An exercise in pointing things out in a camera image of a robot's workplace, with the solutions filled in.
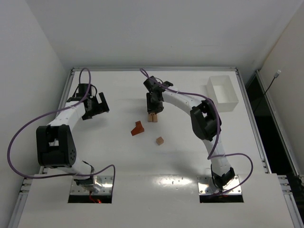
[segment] small wooden cube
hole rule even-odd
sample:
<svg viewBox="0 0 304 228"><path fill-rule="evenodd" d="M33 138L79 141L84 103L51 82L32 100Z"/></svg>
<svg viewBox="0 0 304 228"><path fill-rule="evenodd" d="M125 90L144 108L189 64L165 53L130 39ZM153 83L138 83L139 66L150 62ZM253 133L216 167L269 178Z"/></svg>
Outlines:
<svg viewBox="0 0 304 228"><path fill-rule="evenodd" d="M163 138L161 138L161 137L159 137L159 138L156 139L156 143L157 143L158 145L162 145L163 142L164 142L164 140L163 140Z"/></svg>
<svg viewBox="0 0 304 228"><path fill-rule="evenodd" d="M148 122L157 122L157 114L155 113L150 113L148 114Z"/></svg>

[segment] white container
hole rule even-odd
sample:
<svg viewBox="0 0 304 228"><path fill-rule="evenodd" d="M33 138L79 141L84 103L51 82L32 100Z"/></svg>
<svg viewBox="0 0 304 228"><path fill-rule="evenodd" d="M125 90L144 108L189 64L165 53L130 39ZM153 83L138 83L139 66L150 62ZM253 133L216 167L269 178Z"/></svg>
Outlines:
<svg viewBox="0 0 304 228"><path fill-rule="evenodd" d="M210 76L207 92L218 112L232 112L238 104L238 96L228 75Z"/></svg>

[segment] wooden block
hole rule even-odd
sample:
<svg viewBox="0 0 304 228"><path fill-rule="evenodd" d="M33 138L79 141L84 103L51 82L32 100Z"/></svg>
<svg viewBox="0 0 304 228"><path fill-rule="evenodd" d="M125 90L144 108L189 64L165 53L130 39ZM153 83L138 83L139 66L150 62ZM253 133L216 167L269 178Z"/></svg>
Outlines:
<svg viewBox="0 0 304 228"><path fill-rule="evenodd" d="M144 128L142 126L142 122L137 121L135 122L136 127L131 131L132 136L143 133Z"/></svg>
<svg viewBox="0 0 304 228"><path fill-rule="evenodd" d="M161 138L161 137L159 137L159 138L156 139L156 143L157 143L158 145L162 145L163 142L164 142L164 140L163 140L163 138Z"/></svg>
<svg viewBox="0 0 304 228"><path fill-rule="evenodd" d="M157 122L157 114L150 113L148 114L148 122Z"/></svg>

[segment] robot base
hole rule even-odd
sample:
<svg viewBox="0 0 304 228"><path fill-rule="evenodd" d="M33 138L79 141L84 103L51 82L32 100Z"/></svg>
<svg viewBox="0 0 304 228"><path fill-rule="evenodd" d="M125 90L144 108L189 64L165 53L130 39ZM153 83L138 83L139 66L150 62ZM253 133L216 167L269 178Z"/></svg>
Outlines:
<svg viewBox="0 0 304 228"><path fill-rule="evenodd" d="M96 176L98 192L92 192L91 199L95 202L112 203L113 176ZM81 186L76 185L72 180L68 203L94 203L90 197L90 192Z"/></svg>
<svg viewBox="0 0 304 228"><path fill-rule="evenodd" d="M223 187L223 191L229 190L239 184L238 176L235 176L226 186ZM222 195L213 195L218 192L213 184L211 176L199 176L199 200L200 203L241 203L243 201L241 186L236 187L230 192Z"/></svg>

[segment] wall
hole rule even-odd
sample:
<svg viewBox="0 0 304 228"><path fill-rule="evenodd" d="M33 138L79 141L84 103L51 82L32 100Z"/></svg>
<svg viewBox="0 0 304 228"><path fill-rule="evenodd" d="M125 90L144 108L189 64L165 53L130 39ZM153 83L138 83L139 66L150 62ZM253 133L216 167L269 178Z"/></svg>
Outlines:
<svg viewBox="0 0 304 228"><path fill-rule="evenodd" d="M24 0L1 1L0 31L0 228L6 228L23 180L7 164L9 141L27 121L57 108L67 72ZM38 171L35 130L50 119L17 138L12 161L20 171Z"/></svg>
<svg viewBox="0 0 304 228"><path fill-rule="evenodd" d="M26 0L64 66L237 66L245 81L303 0Z"/></svg>
<svg viewBox="0 0 304 228"><path fill-rule="evenodd" d="M269 89L286 130L300 170L304 173L304 4L281 35L261 69L266 86L274 73L282 73Z"/></svg>

